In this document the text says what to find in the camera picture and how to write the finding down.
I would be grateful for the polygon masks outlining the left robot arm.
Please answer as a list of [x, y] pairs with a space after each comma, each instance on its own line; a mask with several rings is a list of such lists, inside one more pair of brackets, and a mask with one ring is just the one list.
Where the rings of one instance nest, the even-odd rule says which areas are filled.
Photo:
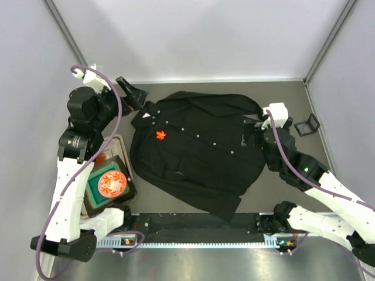
[[32, 238], [30, 247], [36, 254], [48, 253], [80, 262], [88, 262], [97, 242], [121, 227], [129, 216], [128, 207], [107, 203], [97, 215], [80, 221], [81, 207], [87, 198], [86, 188], [94, 161], [110, 144], [102, 131], [114, 119], [137, 111], [145, 104], [148, 92], [131, 85], [123, 77], [116, 83], [125, 92], [96, 78], [69, 94], [68, 127], [59, 139], [57, 180], [47, 226]]

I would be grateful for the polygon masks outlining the orange maple leaf brooch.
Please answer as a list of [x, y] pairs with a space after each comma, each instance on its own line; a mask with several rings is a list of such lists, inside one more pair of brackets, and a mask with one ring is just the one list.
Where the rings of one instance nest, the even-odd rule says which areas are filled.
[[156, 131], [156, 138], [159, 140], [164, 140], [166, 133], [164, 131]]

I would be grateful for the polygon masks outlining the black button shirt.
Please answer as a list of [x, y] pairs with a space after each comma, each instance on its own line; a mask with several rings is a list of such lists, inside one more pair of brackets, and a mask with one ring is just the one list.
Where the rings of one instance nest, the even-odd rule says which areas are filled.
[[131, 122], [132, 167], [157, 188], [230, 221], [265, 166], [260, 148], [241, 146], [243, 121], [253, 115], [262, 117], [262, 108], [240, 94], [178, 91], [146, 102]]

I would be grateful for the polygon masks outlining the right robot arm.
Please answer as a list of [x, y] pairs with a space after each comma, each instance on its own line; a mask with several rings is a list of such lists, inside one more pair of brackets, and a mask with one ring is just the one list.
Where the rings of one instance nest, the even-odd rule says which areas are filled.
[[292, 118], [279, 126], [272, 117], [264, 122], [243, 122], [242, 145], [261, 149], [268, 170], [277, 172], [286, 184], [330, 208], [337, 219], [284, 201], [274, 208], [272, 229], [301, 230], [333, 241], [358, 260], [374, 266], [374, 206], [345, 187], [311, 155], [297, 151], [290, 134]]

